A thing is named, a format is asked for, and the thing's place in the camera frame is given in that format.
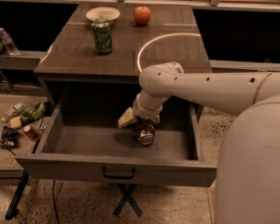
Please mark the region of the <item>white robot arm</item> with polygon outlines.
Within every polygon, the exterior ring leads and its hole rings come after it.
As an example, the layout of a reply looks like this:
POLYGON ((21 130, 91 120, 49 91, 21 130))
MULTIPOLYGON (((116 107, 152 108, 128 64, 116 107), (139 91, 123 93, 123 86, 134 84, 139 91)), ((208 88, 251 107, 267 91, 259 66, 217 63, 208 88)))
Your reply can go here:
POLYGON ((141 70, 120 127, 157 121, 172 96, 235 115, 220 148, 214 224, 280 224, 280 73, 187 74, 179 63, 141 70))

